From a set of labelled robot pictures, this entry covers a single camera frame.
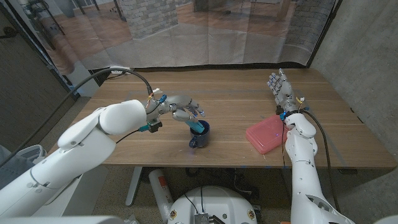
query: pink plastic box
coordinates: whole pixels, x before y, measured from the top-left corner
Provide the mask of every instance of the pink plastic box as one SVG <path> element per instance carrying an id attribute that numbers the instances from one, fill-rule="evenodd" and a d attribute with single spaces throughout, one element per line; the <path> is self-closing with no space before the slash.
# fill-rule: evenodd
<path id="1" fill-rule="evenodd" d="M 261 153 L 265 154 L 282 144 L 282 121 L 273 115 L 246 130 L 246 138 Z M 288 129 L 284 126 L 284 142 Z"/>

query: black wire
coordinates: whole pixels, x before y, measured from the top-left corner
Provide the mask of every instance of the black wire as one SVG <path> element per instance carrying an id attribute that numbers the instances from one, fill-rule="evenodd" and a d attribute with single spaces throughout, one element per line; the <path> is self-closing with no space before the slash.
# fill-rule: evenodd
<path id="1" fill-rule="evenodd" d="M 184 194 L 184 196 L 188 199 L 189 202 L 191 202 L 191 204 L 193 205 L 193 207 L 195 208 L 195 210 L 197 211 L 197 214 L 199 214 L 197 207 L 193 204 L 193 202 L 191 200 L 189 200 L 189 198 L 187 197 L 186 194 Z"/>
<path id="2" fill-rule="evenodd" d="M 285 153 L 284 153 L 284 134 L 285 134 L 285 123 L 282 121 L 282 158 L 284 160 L 284 169 L 286 168 L 285 166 Z"/>
<path id="3" fill-rule="evenodd" d="M 118 75 L 115 75 L 115 76 L 112 76 L 112 77 L 108 77 L 108 78 L 106 78 L 106 80 L 112 80 L 112 79 L 120 77 L 122 75 L 126 75 L 126 72 L 122 72 L 122 74 L 118 74 Z"/>
<path id="4" fill-rule="evenodd" d="M 337 197 L 335 194 L 335 188 L 333 186 L 333 181 L 331 179 L 331 165 L 330 165 L 330 156 L 329 156 L 329 149 L 328 149 L 328 142 L 326 140 L 326 134 L 323 131 L 323 128 L 321 127 L 321 124 L 318 122 L 318 120 L 308 111 L 301 109 L 300 112 L 303 112 L 305 114 L 308 114 L 318 125 L 319 129 L 321 130 L 322 136 L 323 136 L 323 142 L 325 143 L 325 150 L 326 150 L 326 160 L 328 163 L 328 174 L 329 174 L 329 181 L 330 181 L 330 188 L 331 188 L 331 194 L 333 196 L 333 200 L 335 201 L 335 206 L 336 210 L 340 212 L 340 206 L 338 205 Z"/>
<path id="5" fill-rule="evenodd" d="M 130 132 L 129 134 L 125 135 L 123 138 L 119 139 L 119 140 L 116 142 L 116 144 L 119 143 L 120 141 L 122 141 L 123 139 L 127 138 L 130 134 L 136 133 L 137 131 L 138 131 L 138 130 L 135 130 L 135 131 L 132 131 L 132 132 Z"/>
<path id="6" fill-rule="evenodd" d="M 81 81 L 79 84 L 77 84 L 77 86 L 75 86 L 73 88 L 72 91 L 70 91 L 61 101 L 61 103 L 51 112 L 50 116 L 48 116 L 44 122 L 37 127 L 37 129 L 14 151 L 12 152 L 9 156 L 7 156 L 7 158 L 5 158 L 5 160 L 3 160 L 0 164 L 0 167 L 4 166 L 11 158 L 13 158 L 19 151 L 21 151 L 25 145 L 32 140 L 32 138 L 47 124 L 47 122 L 52 118 L 52 116 L 54 116 L 54 114 L 58 111 L 58 109 L 63 105 L 63 103 L 65 101 L 67 101 L 69 99 L 69 97 L 74 94 L 74 92 L 76 92 L 82 85 L 84 85 L 86 82 L 90 81 L 91 79 L 98 77 L 104 73 L 108 73 L 111 71 L 122 71 L 122 72 L 129 72 L 137 77 L 139 77 L 142 81 L 144 81 L 144 83 L 147 85 L 147 90 L 148 90 L 148 94 L 150 95 L 153 91 L 152 91 L 152 87 L 150 86 L 149 82 L 142 77 L 140 74 L 138 74 L 137 72 L 134 72 L 130 69 L 125 69 L 125 68 L 106 68 L 104 70 L 98 71 L 92 75 L 90 75 L 89 77 L 85 78 L 83 81 Z"/>
<path id="7" fill-rule="evenodd" d="M 203 194 L 201 192 L 202 186 L 200 186 L 200 200 L 201 200 L 201 212 L 204 214 L 205 210 L 203 209 Z"/>
<path id="8" fill-rule="evenodd" d="M 158 103 L 158 104 L 156 105 L 156 107 L 155 107 L 151 112 L 148 112 L 147 114 L 151 114 L 152 112 L 154 112 L 154 111 L 156 110 L 156 108 L 159 107 L 159 105 L 160 105 L 160 103 Z"/>

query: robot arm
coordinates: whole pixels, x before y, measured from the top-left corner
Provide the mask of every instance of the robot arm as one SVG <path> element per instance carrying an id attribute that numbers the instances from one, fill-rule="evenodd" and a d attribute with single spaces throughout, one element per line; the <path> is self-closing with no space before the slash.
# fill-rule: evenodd
<path id="1" fill-rule="evenodd" d="M 109 134 L 156 131 L 161 126 L 159 116 L 167 112 L 178 121 L 199 123 L 183 108 L 205 115 L 189 96 L 166 98 L 152 98 L 151 108 L 137 100 L 98 108 L 68 128 L 58 140 L 59 149 L 0 190 L 0 217 L 31 216 L 73 178 L 103 163 L 116 147 Z"/>
<path id="2" fill-rule="evenodd" d="M 294 92 L 283 70 L 270 75 L 268 86 L 275 96 L 277 113 L 290 129 L 287 132 L 286 151 L 292 161 L 292 224 L 346 223 L 354 224 L 335 210 L 322 194 L 315 155 L 315 127 L 300 113 Z"/>

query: wooden table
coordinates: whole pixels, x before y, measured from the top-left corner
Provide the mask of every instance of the wooden table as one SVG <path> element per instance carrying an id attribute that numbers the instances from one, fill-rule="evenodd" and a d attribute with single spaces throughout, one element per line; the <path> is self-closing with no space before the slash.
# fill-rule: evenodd
<path id="1" fill-rule="evenodd" d="M 282 167 L 281 147 L 264 156 L 246 139 L 246 129 L 275 114 L 274 96 L 266 83 L 277 70 L 197 70 L 141 72 L 153 89 L 166 95 L 189 95 L 205 110 L 211 126 L 207 147 L 191 149 L 189 128 L 160 117 L 156 133 L 134 133 L 121 141 L 104 163 L 132 166 L 175 167 Z M 328 138 L 333 168 L 391 169 L 395 159 L 370 130 L 351 112 L 339 94 L 316 70 L 285 69 L 297 96 L 303 95 Z M 146 86 L 133 75 L 108 80 L 87 103 L 76 121 L 95 109 L 124 100 L 147 98 Z M 122 136 L 111 136 L 115 141 Z M 317 131 L 317 167 L 326 167 L 322 135 Z M 291 166 L 286 155 L 287 166 Z"/>

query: dark blue mug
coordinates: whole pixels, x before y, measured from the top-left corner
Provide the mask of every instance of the dark blue mug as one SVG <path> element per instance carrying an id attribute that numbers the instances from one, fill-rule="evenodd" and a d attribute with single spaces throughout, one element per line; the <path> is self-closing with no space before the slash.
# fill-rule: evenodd
<path id="1" fill-rule="evenodd" d="M 204 120 L 199 120 L 199 122 L 205 127 L 202 133 L 197 133 L 194 131 L 192 128 L 190 128 L 191 131 L 191 141 L 189 142 L 189 147 L 192 149 L 196 147 L 205 147 L 210 138 L 210 125 Z"/>

